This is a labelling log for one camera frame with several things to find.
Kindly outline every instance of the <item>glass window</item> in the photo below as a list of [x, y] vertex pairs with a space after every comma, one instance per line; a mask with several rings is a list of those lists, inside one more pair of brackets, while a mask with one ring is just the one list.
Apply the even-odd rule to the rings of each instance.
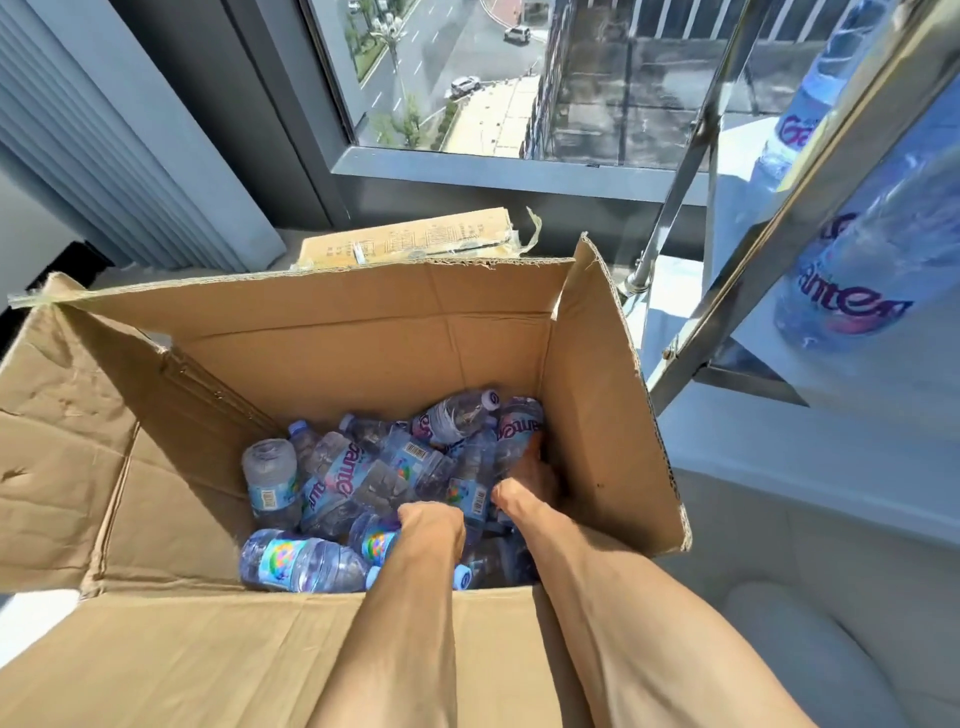
[[[674, 169], [745, 0], [329, 1], [357, 144]], [[783, 114], [862, 5], [774, 0], [728, 126]]]

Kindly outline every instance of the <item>empty plastic bottle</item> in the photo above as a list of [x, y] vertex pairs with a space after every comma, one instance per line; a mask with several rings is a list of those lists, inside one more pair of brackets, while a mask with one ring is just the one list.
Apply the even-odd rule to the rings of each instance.
[[394, 429], [384, 440], [380, 459], [410, 483], [421, 500], [443, 500], [456, 463], [443, 453]]
[[300, 523], [297, 454], [286, 440], [261, 440], [241, 458], [256, 524], [263, 528], [296, 528]]
[[464, 512], [468, 542], [476, 539], [487, 520], [495, 454], [496, 435], [492, 430], [484, 428], [471, 435], [446, 489], [446, 502]]
[[871, 36], [896, 5], [889, 0], [861, 0], [852, 8], [810, 66], [790, 106], [780, 117], [773, 136], [756, 161], [751, 186], [770, 191], [780, 186], [787, 170], [863, 60]]
[[835, 352], [960, 281], [960, 144], [877, 200], [788, 282], [783, 338]]
[[519, 587], [540, 581], [533, 556], [518, 533], [482, 539], [465, 549], [461, 563], [473, 574], [474, 589]]
[[389, 516], [402, 503], [417, 500], [410, 484], [374, 455], [339, 432], [327, 432], [312, 447], [303, 421], [290, 425], [303, 483], [300, 530], [339, 538], [365, 510]]
[[454, 445], [481, 429], [500, 405], [493, 389], [467, 389], [437, 402], [411, 423], [411, 434], [433, 448]]
[[506, 477], [527, 451], [534, 434], [542, 430], [543, 407], [532, 397], [512, 397], [500, 408], [494, 467], [497, 480]]
[[240, 580], [274, 592], [362, 592], [368, 566], [346, 546], [289, 531], [256, 531], [240, 553]]
[[[376, 577], [379, 576], [379, 574], [380, 567], [370, 567], [370, 570], [367, 572], [367, 591], [373, 586], [373, 582], [376, 581]], [[472, 579], [473, 573], [469, 567], [457, 565], [453, 569], [453, 591], [462, 592], [464, 589], [469, 589]]]
[[387, 439], [391, 432], [395, 429], [409, 432], [410, 423], [405, 420], [389, 423], [383, 420], [356, 417], [355, 415], [344, 415], [344, 419], [340, 421], [337, 429], [361, 448], [377, 455], [383, 447], [383, 441]]
[[368, 564], [382, 567], [399, 535], [400, 521], [396, 518], [381, 519], [373, 513], [365, 513], [353, 522], [347, 543]]

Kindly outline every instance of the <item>suv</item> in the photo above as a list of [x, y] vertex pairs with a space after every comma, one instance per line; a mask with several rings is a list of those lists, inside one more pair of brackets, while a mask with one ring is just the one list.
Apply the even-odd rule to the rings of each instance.
[[525, 25], [515, 25], [504, 32], [503, 39], [509, 43], [529, 43], [530, 29]]
[[450, 82], [450, 98], [459, 99], [480, 87], [480, 79], [476, 76], [461, 76]]

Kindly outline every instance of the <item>open cardboard box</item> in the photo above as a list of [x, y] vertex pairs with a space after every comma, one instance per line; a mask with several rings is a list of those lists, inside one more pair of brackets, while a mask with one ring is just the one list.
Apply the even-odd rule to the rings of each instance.
[[[0, 369], [0, 592], [85, 599], [0, 671], [0, 724], [302, 726], [363, 595], [243, 590], [241, 452], [297, 418], [409, 417], [491, 384], [542, 401], [580, 522], [648, 554], [688, 545], [586, 239], [573, 259], [54, 277]], [[461, 726], [590, 725], [540, 587], [456, 594], [454, 625]]]

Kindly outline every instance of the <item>blue bottle cap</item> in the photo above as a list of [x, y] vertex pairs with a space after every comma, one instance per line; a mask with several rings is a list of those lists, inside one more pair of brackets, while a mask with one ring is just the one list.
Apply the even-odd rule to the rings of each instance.
[[453, 591], [462, 592], [470, 588], [470, 582], [473, 581], [473, 571], [470, 567], [459, 565], [453, 570]]
[[302, 430], [309, 428], [309, 426], [310, 425], [307, 424], [306, 420], [297, 420], [296, 422], [292, 423], [289, 427], [287, 427], [287, 432], [289, 432], [290, 436], [293, 437], [298, 432], [301, 432]]
[[373, 586], [373, 582], [376, 581], [376, 576], [379, 573], [380, 567], [370, 567], [370, 570], [367, 572], [366, 591], [369, 591], [370, 587]]

